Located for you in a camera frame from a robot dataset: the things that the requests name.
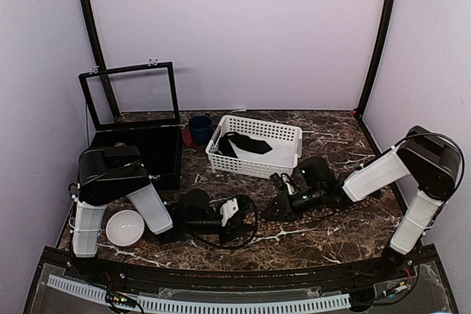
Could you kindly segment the black frame post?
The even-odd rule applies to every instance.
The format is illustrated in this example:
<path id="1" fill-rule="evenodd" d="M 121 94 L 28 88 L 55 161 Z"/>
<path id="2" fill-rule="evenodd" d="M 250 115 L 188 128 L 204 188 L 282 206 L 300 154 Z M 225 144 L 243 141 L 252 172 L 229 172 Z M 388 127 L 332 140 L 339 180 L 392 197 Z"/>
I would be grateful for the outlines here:
<path id="1" fill-rule="evenodd" d="M 392 17 L 393 6 L 394 0 L 383 0 L 380 22 L 378 25 L 375 45 L 372 51 L 368 71 L 366 73 L 366 79 L 364 82 L 363 89 L 361 91 L 358 105 L 354 109 L 353 113 L 353 115 L 358 121 L 363 119 L 364 113 L 366 112 L 367 105 L 369 103 L 370 96 L 372 94 L 372 90 L 380 67 L 380 61 L 383 56 L 383 50 L 386 44 L 386 38 L 389 31 L 389 24 Z"/>
<path id="2" fill-rule="evenodd" d="M 82 14 L 85 21 L 85 27 L 88 33 L 88 39 L 91 46 L 93 58 L 95 60 L 96 65 L 98 66 L 98 69 L 100 71 L 106 71 L 107 66 L 105 63 L 104 55 L 102 53 L 101 43 L 99 41 L 99 35 L 96 28 L 95 18 L 93 16 L 91 0 L 80 0 L 80 4 L 82 7 Z M 117 119 L 117 117 L 119 117 L 120 115 L 120 111 L 118 109 L 116 97 L 111 86 L 110 78 L 108 75 L 104 75 L 100 80 L 105 92 L 105 97 L 110 108 L 112 117 L 113 119 Z"/>

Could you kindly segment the red round coaster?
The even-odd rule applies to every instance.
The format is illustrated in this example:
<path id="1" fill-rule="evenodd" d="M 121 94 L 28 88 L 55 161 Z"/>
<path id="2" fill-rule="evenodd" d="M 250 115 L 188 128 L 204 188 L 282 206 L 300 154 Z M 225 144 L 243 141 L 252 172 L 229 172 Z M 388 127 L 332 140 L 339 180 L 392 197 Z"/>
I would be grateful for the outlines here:
<path id="1" fill-rule="evenodd" d="M 183 131 L 183 143 L 190 149 L 198 150 L 200 148 L 199 145 L 193 142 L 190 129 L 185 129 Z"/>

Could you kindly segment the white perforated plastic basket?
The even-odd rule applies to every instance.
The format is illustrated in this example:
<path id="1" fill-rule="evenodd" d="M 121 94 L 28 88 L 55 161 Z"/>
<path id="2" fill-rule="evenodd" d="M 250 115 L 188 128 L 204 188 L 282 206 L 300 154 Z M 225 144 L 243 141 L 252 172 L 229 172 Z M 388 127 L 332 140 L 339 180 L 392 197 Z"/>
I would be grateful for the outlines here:
<path id="1" fill-rule="evenodd" d="M 235 115 L 225 115 L 205 152 L 212 169 L 268 179 L 292 175 L 302 156 L 302 130 Z"/>

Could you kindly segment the white bowl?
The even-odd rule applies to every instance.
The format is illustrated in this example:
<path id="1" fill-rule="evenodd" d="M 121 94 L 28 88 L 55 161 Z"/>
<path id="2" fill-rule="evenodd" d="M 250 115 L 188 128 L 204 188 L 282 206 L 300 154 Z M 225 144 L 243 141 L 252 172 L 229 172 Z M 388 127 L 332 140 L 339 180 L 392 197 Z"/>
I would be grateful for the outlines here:
<path id="1" fill-rule="evenodd" d="M 144 230 L 145 223 L 138 212 L 122 210 L 109 219 L 105 232 L 107 239 L 113 245 L 130 247 L 141 239 Z"/>

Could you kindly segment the black glass-lid display box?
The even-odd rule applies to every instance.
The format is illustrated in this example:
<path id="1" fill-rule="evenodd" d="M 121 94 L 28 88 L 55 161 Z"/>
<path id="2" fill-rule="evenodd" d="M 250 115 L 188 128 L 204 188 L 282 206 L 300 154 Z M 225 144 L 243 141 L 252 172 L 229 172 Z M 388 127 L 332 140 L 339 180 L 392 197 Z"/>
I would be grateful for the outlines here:
<path id="1" fill-rule="evenodd" d="M 183 133 L 174 67 L 148 63 L 79 75 L 93 147 L 134 146 L 158 190 L 180 187 Z"/>

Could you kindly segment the dark blue mug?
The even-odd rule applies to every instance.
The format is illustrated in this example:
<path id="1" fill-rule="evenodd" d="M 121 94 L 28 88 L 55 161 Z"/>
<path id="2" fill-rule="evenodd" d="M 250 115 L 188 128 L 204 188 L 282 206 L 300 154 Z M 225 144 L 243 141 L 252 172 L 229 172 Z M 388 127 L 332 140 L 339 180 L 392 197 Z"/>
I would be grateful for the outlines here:
<path id="1" fill-rule="evenodd" d="M 213 122 L 209 115 L 194 116 L 189 122 L 192 142 L 198 146 L 206 146 L 213 135 Z"/>

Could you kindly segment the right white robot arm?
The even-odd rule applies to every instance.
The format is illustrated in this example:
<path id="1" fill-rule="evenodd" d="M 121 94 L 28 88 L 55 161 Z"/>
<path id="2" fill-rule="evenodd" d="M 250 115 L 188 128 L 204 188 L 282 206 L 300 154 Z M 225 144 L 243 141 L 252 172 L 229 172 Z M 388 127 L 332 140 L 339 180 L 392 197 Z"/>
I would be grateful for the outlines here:
<path id="1" fill-rule="evenodd" d="M 261 213 L 262 218 L 291 221 L 317 207 L 343 210 L 385 187 L 408 187 L 405 214 L 386 246 L 388 254 L 375 265 L 375 273 L 390 280 L 402 271 L 402 256 L 416 246 L 459 189 L 465 156 L 448 136 L 413 126 L 404 138 L 341 179 L 320 156 L 302 161 L 298 169 L 306 190 L 300 190 L 288 174 L 272 174 L 278 194 Z"/>

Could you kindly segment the black tie in basket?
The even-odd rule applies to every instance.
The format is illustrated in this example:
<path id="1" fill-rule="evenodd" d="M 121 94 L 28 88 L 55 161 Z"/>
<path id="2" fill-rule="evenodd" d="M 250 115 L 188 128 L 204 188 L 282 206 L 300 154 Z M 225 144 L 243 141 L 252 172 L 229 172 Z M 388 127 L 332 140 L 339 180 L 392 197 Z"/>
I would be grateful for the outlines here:
<path id="1" fill-rule="evenodd" d="M 248 135 L 242 135 L 238 132 L 226 132 L 220 139 L 218 144 L 218 153 L 226 157 L 237 158 L 237 154 L 233 148 L 248 151 L 254 154 L 266 154 L 272 150 L 272 147 L 265 140 L 256 140 Z"/>

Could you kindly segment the left black frame post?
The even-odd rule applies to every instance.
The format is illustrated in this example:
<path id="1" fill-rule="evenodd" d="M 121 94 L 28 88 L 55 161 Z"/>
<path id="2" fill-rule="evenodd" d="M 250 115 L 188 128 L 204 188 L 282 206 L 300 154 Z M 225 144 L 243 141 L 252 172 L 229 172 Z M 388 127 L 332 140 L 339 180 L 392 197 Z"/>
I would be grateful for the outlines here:
<path id="1" fill-rule="evenodd" d="M 107 66 L 105 63 L 104 55 L 102 53 L 101 43 L 99 41 L 99 35 L 96 28 L 95 18 L 93 16 L 91 0 L 80 0 L 80 4 L 82 7 L 82 14 L 85 21 L 85 27 L 88 33 L 88 39 L 91 46 L 93 58 L 95 60 L 96 65 L 98 66 L 98 69 L 100 71 L 106 71 Z M 112 117 L 113 119 L 117 119 L 117 117 L 119 117 L 120 115 L 120 111 L 118 109 L 116 97 L 111 86 L 110 78 L 108 75 L 104 75 L 100 80 L 105 92 L 105 97 L 110 108 Z"/>

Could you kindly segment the brown floral patterned tie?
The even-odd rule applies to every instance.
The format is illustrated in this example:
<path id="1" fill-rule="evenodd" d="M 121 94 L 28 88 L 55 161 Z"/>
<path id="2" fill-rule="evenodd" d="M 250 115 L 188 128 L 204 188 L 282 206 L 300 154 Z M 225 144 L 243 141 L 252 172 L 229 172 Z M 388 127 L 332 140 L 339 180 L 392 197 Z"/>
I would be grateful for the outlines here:
<path id="1" fill-rule="evenodd" d="M 261 211 L 262 220 L 270 222 L 294 222 L 303 219 L 305 216 L 318 216 L 327 218 L 331 215 L 341 214 L 354 208 L 351 201 L 341 204 L 325 203 L 323 199 L 295 199 L 292 202 L 289 198 L 276 196 Z"/>

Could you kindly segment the right black frame post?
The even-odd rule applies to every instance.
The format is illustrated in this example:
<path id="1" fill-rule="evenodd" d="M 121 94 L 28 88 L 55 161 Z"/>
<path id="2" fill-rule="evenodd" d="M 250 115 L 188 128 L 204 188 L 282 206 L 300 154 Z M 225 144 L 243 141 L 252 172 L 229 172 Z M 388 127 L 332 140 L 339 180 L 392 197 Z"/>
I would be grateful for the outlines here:
<path id="1" fill-rule="evenodd" d="M 372 94 L 372 90 L 380 67 L 380 61 L 383 56 L 383 50 L 386 44 L 386 38 L 389 31 L 389 24 L 392 17 L 393 6 L 394 0 L 383 0 L 380 22 L 378 25 L 375 45 L 372 51 L 368 71 L 366 73 L 366 79 L 364 82 L 363 89 L 361 91 L 358 105 L 354 109 L 353 113 L 353 115 L 358 121 L 363 119 L 364 113 L 366 112 L 367 105 L 369 103 L 370 96 Z"/>

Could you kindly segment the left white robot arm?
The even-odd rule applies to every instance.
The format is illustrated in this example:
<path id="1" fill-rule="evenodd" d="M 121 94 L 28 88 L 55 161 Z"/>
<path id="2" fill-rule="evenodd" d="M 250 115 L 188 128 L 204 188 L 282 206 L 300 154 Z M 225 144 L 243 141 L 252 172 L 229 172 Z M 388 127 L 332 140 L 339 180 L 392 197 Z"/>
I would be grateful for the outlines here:
<path id="1" fill-rule="evenodd" d="M 122 198 L 133 205 L 133 218 L 161 243 L 191 236 L 216 249 L 236 250 L 254 239 L 259 218 L 249 196 L 237 195 L 212 207 L 205 191 L 193 189 L 166 205 L 152 181 L 135 146 L 93 147 L 79 156 L 78 180 L 68 187 L 75 205 L 71 251 L 76 271 L 89 282 L 104 275 L 103 264 L 94 257 L 105 210 Z"/>

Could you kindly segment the black curved front rail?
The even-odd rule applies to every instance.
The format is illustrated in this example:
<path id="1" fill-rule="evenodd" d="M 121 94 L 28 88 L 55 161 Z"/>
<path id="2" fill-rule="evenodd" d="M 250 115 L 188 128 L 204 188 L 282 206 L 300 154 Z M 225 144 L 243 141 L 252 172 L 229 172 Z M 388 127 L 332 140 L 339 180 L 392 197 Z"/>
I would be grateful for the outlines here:
<path id="1" fill-rule="evenodd" d="M 96 257 L 78 258 L 67 249 L 50 257 L 66 272 L 88 281 L 112 280 L 118 289 L 148 289 L 153 283 L 193 289 L 251 290 L 296 285 L 323 285 L 327 289 L 362 291 L 382 281 L 412 283 L 416 271 L 409 265 L 392 273 L 380 271 L 376 248 L 356 243 L 309 243 L 305 233 L 255 239 L 245 249 L 212 249 L 189 238 L 160 243 L 145 234 L 134 246 L 113 245 L 100 236 Z"/>

